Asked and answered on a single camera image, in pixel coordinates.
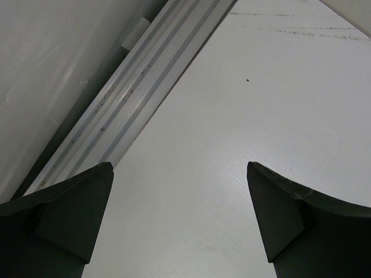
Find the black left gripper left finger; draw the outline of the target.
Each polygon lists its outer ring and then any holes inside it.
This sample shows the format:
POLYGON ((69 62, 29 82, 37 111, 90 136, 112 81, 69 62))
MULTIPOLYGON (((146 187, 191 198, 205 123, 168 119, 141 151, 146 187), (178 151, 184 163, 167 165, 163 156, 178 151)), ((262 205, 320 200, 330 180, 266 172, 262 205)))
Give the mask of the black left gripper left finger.
POLYGON ((110 196, 114 169, 100 163, 1 204, 1 277, 81 277, 110 196))

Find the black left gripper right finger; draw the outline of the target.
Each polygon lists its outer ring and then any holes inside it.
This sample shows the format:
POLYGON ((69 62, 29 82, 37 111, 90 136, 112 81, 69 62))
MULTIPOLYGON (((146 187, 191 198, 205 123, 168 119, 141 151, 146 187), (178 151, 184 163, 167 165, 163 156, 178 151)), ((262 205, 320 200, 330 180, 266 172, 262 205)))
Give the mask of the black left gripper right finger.
POLYGON ((247 181, 277 277, 370 277, 370 208, 249 162, 247 181))

